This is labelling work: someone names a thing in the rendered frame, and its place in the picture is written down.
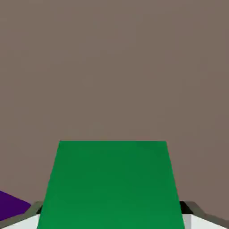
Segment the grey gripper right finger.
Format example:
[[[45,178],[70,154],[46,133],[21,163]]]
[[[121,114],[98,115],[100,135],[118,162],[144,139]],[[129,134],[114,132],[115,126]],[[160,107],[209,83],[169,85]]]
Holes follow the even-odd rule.
[[[207,214],[193,201],[180,201],[184,229],[229,229],[229,220]]]

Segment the small green cube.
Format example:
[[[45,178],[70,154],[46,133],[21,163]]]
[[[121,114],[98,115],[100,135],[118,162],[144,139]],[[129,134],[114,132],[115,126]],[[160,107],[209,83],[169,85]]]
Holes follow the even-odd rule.
[[[185,229],[167,143],[60,141],[37,229]]]

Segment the small purple cube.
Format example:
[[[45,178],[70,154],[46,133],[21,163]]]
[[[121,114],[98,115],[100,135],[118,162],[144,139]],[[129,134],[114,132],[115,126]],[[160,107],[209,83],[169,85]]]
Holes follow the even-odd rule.
[[[23,214],[30,206],[30,203],[0,191],[0,221]]]

